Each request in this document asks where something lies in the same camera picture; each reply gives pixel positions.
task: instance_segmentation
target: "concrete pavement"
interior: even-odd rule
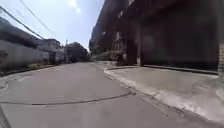
[[[224,125],[224,84],[218,76],[146,67],[104,72],[170,107]]]
[[[133,95],[88,63],[15,74],[1,80],[8,88],[1,92],[0,103],[12,128],[219,127],[160,103],[146,102],[152,99]]]

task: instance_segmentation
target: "sky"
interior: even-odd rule
[[[103,2],[104,0],[0,0],[0,5],[44,38],[55,38],[64,45],[68,39],[68,43],[79,42],[88,48],[92,29]],[[6,14],[4,17],[13,25],[25,30]]]

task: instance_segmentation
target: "road crack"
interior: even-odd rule
[[[19,103],[19,102],[0,102],[0,104],[8,104],[8,105],[27,105],[27,106],[57,106],[57,105],[76,105],[76,104],[87,104],[87,103],[94,103],[94,102],[100,102],[100,101],[107,101],[107,100],[113,100],[118,98],[127,97],[130,95],[135,95],[135,93],[129,92],[123,95],[108,97],[108,98],[101,98],[101,99],[94,99],[94,100],[81,100],[81,101],[75,101],[75,102],[58,102],[58,103]]]

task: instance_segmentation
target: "building wall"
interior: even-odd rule
[[[47,52],[0,40],[0,69],[49,60]]]
[[[217,70],[217,20],[210,0],[188,0],[142,24],[145,64]]]

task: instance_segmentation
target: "asphalt road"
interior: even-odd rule
[[[134,95],[88,63],[15,74],[0,103],[11,128],[213,128]]]

